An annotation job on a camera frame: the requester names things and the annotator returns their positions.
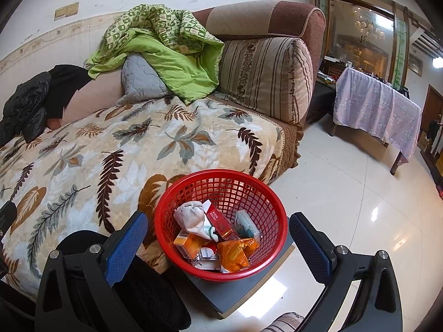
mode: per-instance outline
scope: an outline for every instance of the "black jacket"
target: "black jacket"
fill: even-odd
[[[42,72],[17,89],[3,108],[0,122],[0,146],[6,145],[16,134],[23,132],[27,143],[39,136],[46,127],[43,103],[48,95],[51,75]]]
[[[88,70],[74,65],[56,65],[19,85],[3,108],[0,146],[22,133],[30,143],[41,135],[48,118],[62,118],[72,96],[91,78]]]

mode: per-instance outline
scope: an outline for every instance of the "table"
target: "table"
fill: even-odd
[[[346,68],[336,83],[334,121],[337,125],[362,129],[378,137],[385,146],[400,150],[392,168],[410,161],[419,136],[421,108],[392,87],[353,68]]]

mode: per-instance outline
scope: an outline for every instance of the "wooden door frame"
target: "wooden door frame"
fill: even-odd
[[[425,99],[424,105],[423,105],[423,110],[424,110],[424,107],[426,106],[427,97],[429,96],[429,92],[430,92],[431,89],[435,91],[437,97],[443,102],[443,95],[441,95],[434,87],[432,87],[430,84],[428,84],[428,86],[427,86],[427,93],[426,93],[426,99]],[[420,131],[424,131],[424,130],[421,129],[422,121],[423,121],[423,115],[421,116],[421,121],[420,121]]]

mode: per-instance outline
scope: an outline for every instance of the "wooden door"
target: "wooden door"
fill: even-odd
[[[443,115],[443,96],[441,96],[435,90],[435,88],[429,85],[427,89],[426,102],[424,103],[423,112],[421,115],[420,130],[427,132],[429,123],[432,120],[438,120],[439,115]]]

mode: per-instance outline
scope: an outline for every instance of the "brown sofa armrest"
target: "brown sofa armrest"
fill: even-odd
[[[299,37],[311,54],[317,72],[325,16],[317,7],[289,1],[263,0],[223,5],[194,12],[194,16],[219,39]]]

